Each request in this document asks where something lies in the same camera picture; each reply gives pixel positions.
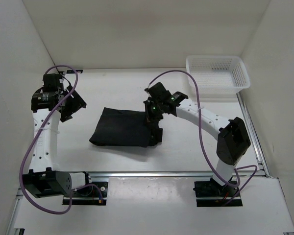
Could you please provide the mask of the black trousers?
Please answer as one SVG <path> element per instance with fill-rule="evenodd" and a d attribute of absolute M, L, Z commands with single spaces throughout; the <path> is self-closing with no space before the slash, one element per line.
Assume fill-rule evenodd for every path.
<path fill-rule="evenodd" d="M 162 142 L 158 122 L 147 122 L 146 113 L 103 108 L 89 142 L 96 146 L 152 147 Z"/>

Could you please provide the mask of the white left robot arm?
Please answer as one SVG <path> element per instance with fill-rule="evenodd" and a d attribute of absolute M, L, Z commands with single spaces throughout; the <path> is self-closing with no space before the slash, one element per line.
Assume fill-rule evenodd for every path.
<path fill-rule="evenodd" d="M 37 90 L 31 99 L 34 131 L 39 135 L 34 144 L 28 173 L 23 174 L 23 184 L 35 198 L 64 195 L 74 189 L 82 196 L 91 194 L 93 184 L 86 172 L 69 173 L 60 170 L 57 158 L 57 136 L 60 122 L 72 118 L 72 114 L 86 108 L 86 102 L 77 92 L 73 92 L 61 106 L 52 113 L 52 109 L 70 88 L 60 92 Z"/>

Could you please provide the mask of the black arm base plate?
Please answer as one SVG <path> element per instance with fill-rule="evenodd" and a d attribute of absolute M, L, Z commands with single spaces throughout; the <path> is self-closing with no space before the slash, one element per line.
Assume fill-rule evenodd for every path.
<path fill-rule="evenodd" d="M 92 182 L 96 185 L 77 190 L 73 193 L 72 205 L 105 206 L 107 203 L 108 181 Z"/>

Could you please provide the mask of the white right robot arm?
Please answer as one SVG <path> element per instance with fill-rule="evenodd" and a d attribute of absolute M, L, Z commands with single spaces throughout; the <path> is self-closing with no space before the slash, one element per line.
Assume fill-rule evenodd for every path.
<path fill-rule="evenodd" d="M 211 192 L 221 196 L 228 190 L 228 186 L 238 187 L 239 183 L 232 184 L 230 181 L 232 175 L 237 173 L 238 162 L 251 145 L 244 121 L 239 117 L 228 119 L 214 114 L 201 108 L 199 102 L 192 101 L 181 92 L 171 94 L 168 90 L 145 91 L 149 95 L 144 102 L 147 122 L 157 122 L 163 119 L 163 114 L 171 114 L 198 127 L 202 153 L 213 171 Z M 216 167 L 213 167 L 204 149 L 202 131 L 206 131 L 217 141 L 216 154 L 219 160 Z"/>

